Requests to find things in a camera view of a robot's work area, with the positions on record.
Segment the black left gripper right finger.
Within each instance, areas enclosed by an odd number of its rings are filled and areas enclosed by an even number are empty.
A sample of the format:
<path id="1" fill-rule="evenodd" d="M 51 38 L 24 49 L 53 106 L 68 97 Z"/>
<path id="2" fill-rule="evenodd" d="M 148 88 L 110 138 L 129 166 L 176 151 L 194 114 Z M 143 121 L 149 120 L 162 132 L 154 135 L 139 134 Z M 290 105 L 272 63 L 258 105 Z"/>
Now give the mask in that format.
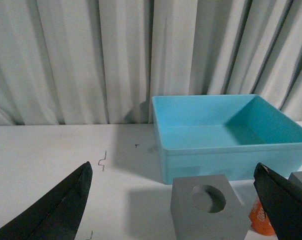
<path id="1" fill-rule="evenodd" d="M 302 240 L 302 188 L 259 162 L 254 187 L 279 240 Z"/>

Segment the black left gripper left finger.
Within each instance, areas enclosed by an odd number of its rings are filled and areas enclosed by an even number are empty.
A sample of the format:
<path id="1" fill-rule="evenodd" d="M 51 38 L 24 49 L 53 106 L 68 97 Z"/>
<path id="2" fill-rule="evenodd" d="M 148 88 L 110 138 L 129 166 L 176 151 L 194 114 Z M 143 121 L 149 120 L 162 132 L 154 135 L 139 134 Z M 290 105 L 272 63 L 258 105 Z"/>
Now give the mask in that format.
<path id="1" fill-rule="evenodd" d="M 0 228 L 0 240 L 74 240 L 91 188 L 86 162 L 20 215 Z"/>

